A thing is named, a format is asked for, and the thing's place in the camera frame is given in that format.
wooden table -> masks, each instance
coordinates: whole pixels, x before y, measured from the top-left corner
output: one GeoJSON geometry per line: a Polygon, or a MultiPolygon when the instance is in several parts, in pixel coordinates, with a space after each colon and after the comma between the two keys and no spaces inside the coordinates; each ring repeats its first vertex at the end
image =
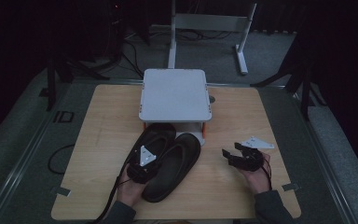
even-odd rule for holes
{"type": "MultiPolygon", "coordinates": [[[[76,141],[62,181],[71,190],[57,195],[55,219],[94,219],[103,211],[123,161],[143,130],[138,117],[138,85],[100,85],[76,141]]],[[[237,170],[227,165],[221,149],[235,152],[234,142],[255,136],[274,144],[262,149],[271,156],[272,187],[293,217],[301,214],[296,195],[284,191],[290,179],[264,106],[256,89],[209,87],[215,98],[200,158],[175,191],[160,203],[141,201],[137,219],[213,219],[255,217],[254,198],[237,170]]]]}

wire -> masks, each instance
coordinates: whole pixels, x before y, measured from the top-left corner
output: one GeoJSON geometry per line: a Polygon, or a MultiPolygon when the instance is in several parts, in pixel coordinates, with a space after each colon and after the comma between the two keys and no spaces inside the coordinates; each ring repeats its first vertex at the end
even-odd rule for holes
{"type": "Polygon", "coordinates": [[[268,165],[268,169],[269,172],[266,171],[266,168],[264,168],[264,166],[261,167],[261,169],[263,169],[264,173],[267,176],[268,179],[268,184],[269,184],[269,190],[272,190],[272,182],[271,182],[271,178],[272,178],[272,172],[271,172],[271,166],[269,165],[269,162],[266,160],[266,158],[264,158],[264,161],[267,163],[268,165]]]}
{"type": "Polygon", "coordinates": [[[119,183],[118,185],[120,186],[120,185],[122,185],[122,184],[125,184],[125,183],[129,182],[130,180],[132,180],[132,178],[130,178],[130,179],[128,179],[128,180],[125,180],[125,181],[119,183]]]}
{"type": "Polygon", "coordinates": [[[121,166],[120,173],[116,177],[115,184],[112,187],[112,190],[110,191],[109,198],[107,200],[105,208],[103,209],[101,214],[95,220],[89,222],[89,224],[97,224],[106,216],[107,212],[109,211],[110,205],[112,204],[113,198],[115,197],[115,193],[117,191],[118,186],[131,180],[131,179],[129,179],[129,180],[119,183],[120,178],[123,175],[123,172],[124,172],[124,169],[126,168],[127,163],[130,161],[130,159],[132,159],[133,156],[135,156],[135,154],[134,154],[134,152],[131,151],[130,154],[127,156],[126,160],[124,161],[123,165],[121,166]]]}
{"type": "Polygon", "coordinates": [[[134,69],[132,71],[134,71],[136,74],[138,74],[138,76],[141,79],[144,79],[144,72],[141,71],[141,69],[139,69],[139,67],[137,66],[137,64],[133,64],[132,61],[124,54],[122,53],[122,56],[124,57],[125,60],[127,60],[127,62],[129,62],[129,64],[131,65],[131,67],[134,69]]]}
{"type": "Polygon", "coordinates": [[[142,77],[143,77],[143,74],[144,72],[139,68],[139,65],[138,65],[138,59],[137,59],[137,56],[136,56],[136,47],[133,46],[132,43],[128,42],[127,40],[124,41],[124,43],[130,45],[132,48],[133,48],[133,53],[134,53],[134,57],[135,57],[135,66],[136,66],[136,70],[142,74],[142,77]]]}
{"type": "Polygon", "coordinates": [[[54,153],[50,156],[50,158],[48,158],[48,169],[53,173],[53,174],[56,174],[56,175],[64,175],[65,172],[60,172],[60,171],[56,171],[54,170],[52,167],[51,167],[51,162],[52,160],[54,159],[54,157],[57,155],[57,153],[61,152],[62,150],[64,149],[67,149],[67,148],[70,148],[70,147],[74,147],[75,144],[71,144],[71,145],[68,145],[68,146],[65,146],[65,147],[60,147],[59,149],[55,150],[54,153]]]}
{"type": "MultiPolygon", "coordinates": [[[[115,61],[114,59],[112,59],[111,57],[109,57],[109,61],[107,63],[103,63],[103,64],[99,64],[96,66],[88,66],[89,69],[92,69],[95,72],[100,72],[100,73],[106,73],[112,69],[114,69],[117,66],[117,63],[119,63],[121,61],[121,58],[118,59],[117,61],[115,61]]],[[[80,69],[79,67],[71,64],[71,63],[67,63],[68,66],[75,68],[75,69],[80,69]]]]}
{"type": "Polygon", "coordinates": [[[108,27],[108,35],[107,35],[107,43],[106,43],[106,48],[103,52],[103,56],[106,55],[107,51],[109,50],[109,46],[110,46],[110,38],[111,38],[111,35],[112,35],[112,28],[111,28],[111,18],[112,18],[112,13],[110,11],[110,1],[106,1],[106,4],[107,4],[107,13],[108,13],[108,19],[107,19],[107,27],[108,27]]]}
{"type": "Polygon", "coordinates": [[[119,66],[120,62],[121,62],[121,57],[118,61],[114,62],[113,65],[109,69],[106,69],[105,71],[102,71],[100,73],[103,74],[103,73],[112,71],[113,69],[115,69],[116,67],[119,66]]]}
{"type": "Polygon", "coordinates": [[[134,69],[131,69],[131,68],[128,68],[128,67],[124,67],[124,66],[122,66],[122,65],[120,65],[120,64],[118,65],[118,67],[123,68],[123,69],[130,70],[130,71],[132,71],[132,72],[134,72],[134,73],[138,74],[138,72],[137,72],[137,71],[135,71],[134,69]]]}
{"type": "MultiPolygon", "coordinates": [[[[169,35],[170,33],[171,33],[171,30],[159,31],[159,32],[150,32],[149,33],[149,38],[153,38],[153,37],[158,36],[158,35],[169,35]]],[[[132,42],[134,42],[134,41],[136,41],[136,42],[143,41],[143,39],[136,38],[136,36],[137,36],[136,33],[132,33],[132,34],[127,35],[124,39],[130,40],[132,42]]]]}
{"type": "Polygon", "coordinates": [[[190,13],[196,14],[196,13],[197,13],[197,10],[198,10],[198,8],[199,8],[199,4],[200,4],[200,0],[193,0],[193,1],[191,1],[190,6],[189,6],[189,8],[188,8],[188,10],[187,10],[187,14],[190,14],[190,13]]]}
{"type": "Polygon", "coordinates": [[[197,37],[189,37],[189,36],[186,36],[186,35],[178,35],[178,36],[182,37],[183,39],[193,40],[193,41],[210,40],[210,39],[224,39],[224,38],[226,38],[226,37],[228,37],[229,35],[232,34],[232,32],[222,31],[218,35],[207,36],[201,31],[191,30],[191,29],[183,29],[183,30],[181,30],[181,33],[193,33],[193,34],[196,34],[197,37]]]}

black cable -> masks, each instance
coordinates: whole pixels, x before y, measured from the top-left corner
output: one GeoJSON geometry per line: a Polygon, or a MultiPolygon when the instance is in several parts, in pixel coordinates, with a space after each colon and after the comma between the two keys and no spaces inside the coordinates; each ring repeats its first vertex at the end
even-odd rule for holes
{"type": "Polygon", "coordinates": [[[269,172],[266,171],[266,168],[264,168],[264,166],[261,167],[261,169],[263,169],[264,173],[266,174],[267,176],[267,180],[268,180],[268,184],[269,184],[269,190],[272,190],[272,182],[271,182],[271,178],[272,178],[272,172],[271,172],[271,167],[269,166],[269,162],[264,159],[264,161],[267,163],[268,165],[268,169],[269,169],[269,172]]]}
{"type": "Polygon", "coordinates": [[[130,70],[130,71],[132,71],[132,72],[134,72],[134,73],[138,74],[138,72],[137,72],[137,71],[135,71],[134,69],[131,69],[131,68],[128,68],[128,67],[124,67],[124,66],[121,66],[120,64],[118,65],[118,67],[123,68],[123,69],[130,70]]]}
{"type": "Polygon", "coordinates": [[[138,70],[139,68],[137,68],[136,65],[133,64],[132,61],[131,61],[124,53],[122,53],[122,56],[124,57],[125,60],[127,60],[127,62],[129,62],[129,64],[132,66],[132,68],[135,69],[134,72],[135,72],[136,74],[138,74],[138,76],[139,76],[141,79],[143,79],[143,78],[144,78],[144,72],[138,70]]]}
{"type": "Polygon", "coordinates": [[[65,147],[60,147],[59,149],[57,149],[51,156],[50,158],[48,158],[48,169],[53,173],[53,174],[56,174],[56,175],[64,175],[65,172],[60,172],[60,171],[56,171],[54,170],[52,167],[51,167],[51,161],[53,160],[53,158],[55,157],[55,155],[57,155],[57,153],[61,152],[62,150],[64,149],[67,149],[67,148],[70,148],[70,147],[74,147],[75,144],[71,144],[71,145],[68,145],[68,146],[65,146],[65,147]]]}
{"type": "Polygon", "coordinates": [[[112,11],[111,11],[111,5],[110,5],[110,1],[106,1],[106,7],[107,7],[107,15],[108,15],[108,19],[107,19],[107,27],[108,27],[108,35],[107,35],[107,43],[106,43],[106,47],[105,50],[103,52],[103,56],[106,55],[107,51],[109,50],[109,46],[110,46],[110,38],[112,35],[112,11]]]}
{"type": "Polygon", "coordinates": [[[119,66],[120,62],[121,62],[121,57],[118,59],[118,61],[114,61],[112,58],[109,58],[110,62],[112,62],[112,66],[109,68],[109,69],[106,69],[104,71],[101,71],[101,74],[103,73],[107,73],[107,72],[110,72],[112,71],[113,69],[115,69],[116,67],[119,66]]]}
{"type": "Polygon", "coordinates": [[[189,6],[189,8],[187,10],[187,14],[196,14],[198,9],[199,9],[199,5],[200,5],[200,0],[195,0],[195,1],[193,1],[193,3],[190,3],[190,6],[189,6]]]}
{"type": "Polygon", "coordinates": [[[110,191],[110,194],[109,194],[109,198],[107,200],[107,203],[106,203],[106,206],[105,208],[103,209],[103,211],[101,212],[101,214],[93,221],[89,222],[89,224],[97,224],[99,223],[107,214],[107,212],[109,211],[110,209],[110,205],[112,204],[112,201],[113,201],[113,198],[115,197],[115,193],[117,191],[117,188],[119,185],[122,185],[124,183],[126,183],[127,181],[130,181],[131,179],[129,180],[126,180],[126,181],[123,181],[121,183],[119,183],[120,181],[120,178],[121,176],[123,175],[123,172],[124,172],[124,169],[126,168],[126,165],[127,163],[130,161],[130,159],[136,154],[134,153],[130,153],[127,157],[127,159],[124,161],[123,165],[121,166],[121,169],[120,169],[120,173],[118,174],[118,176],[116,177],[116,181],[115,181],[115,184],[114,186],[112,187],[112,190],[110,191]]]}
{"type": "Polygon", "coordinates": [[[128,44],[128,45],[130,45],[130,46],[132,47],[132,49],[133,49],[133,54],[134,54],[134,58],[135,58],[135,67],[134,67],[134,68],[136,69],[136,71],[139,72],[139,74],[142,74],[142,77],[143,77],[143,76],[144,76],[144,72],[139,68],[139,65],[138,65],[138,58],[137,58],[137,54],[136,54],[136,47],[133,46],[133,44],[130,43],[129,41],[127,41],[127,40],[125,40],[124,43],[126,43],[126,44],[128,44]]]}
{"type": "MultiPolygon", "coordinates": [[[[75,69],[80,69],[78,66],[75,66],[71,63],[67,63],[68,66],[72,67],[72,68],[75,68],[75,69]]],[[[115,61],[114,59],[112,59],[111,57],[109,57],[109,61],[107,63],[102,63],[102,64],[99,64],[99,65],[95,65],[95,66],[87,66],[89,69],[92,69],[93,71],[95,72],[100,72],[101,70],[103,69],[106,69],[106,68],[109,68],[108,71],[114,69],[116,66],[115,64],[117,64],[117,61],[115,61]]]]}
{"type": "Polygon", "coordinates": [[[189,36],[186,36],[186,35],[178,35],[186,40],[191,40],[191,41],[200,41],[200,40],[209,40],[209,39],[224,39],[226,37],[228,37],[229,35],[232,34],[232,32],[220,32],[218,35],[215,35],[215,36],[207,36],[205,35],[204,33],[198,31],[198,30],[191,30],[191,29],[183,29],[181,30],[181,33],[193,33],[195,35],[197,35],[197,37],[189,37],[189,36]]]}

sleeve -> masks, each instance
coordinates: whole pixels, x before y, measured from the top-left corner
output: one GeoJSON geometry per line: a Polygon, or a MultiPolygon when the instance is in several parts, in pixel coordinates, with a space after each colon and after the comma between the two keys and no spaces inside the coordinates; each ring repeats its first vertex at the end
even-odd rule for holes
{"type": "Polygon", "coordinates": [[[255,195],[255,215],[263,224],[295,223],[277,190],[255,195]]]}
{"type": "Polygon", "coordinates": [[[128,205],[115,201],[109,211],[108,216],[103,220],[103,224],[130,224],[135,217],[135,210],[128,205]]]}

person's right hand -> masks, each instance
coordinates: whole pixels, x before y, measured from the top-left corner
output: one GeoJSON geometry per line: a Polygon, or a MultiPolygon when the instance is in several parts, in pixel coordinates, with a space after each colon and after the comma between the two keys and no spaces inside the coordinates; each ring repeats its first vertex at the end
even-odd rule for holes
{"type": "MultiPolygon", "coordinates": [[[[263,153],[263,157],[266,161],[264,161],[264,169],[269,172],[269,158],[270,155],[263,153]]],[[[249,188],[251,189],[253,194],[262,193],[265,191],[269,191],[269,177],[263,171],[263,169],[258,169],[254,172],[251,171],[244,171],[241,169],[237,169],[243,176],[245,176],[249,188]]]]}

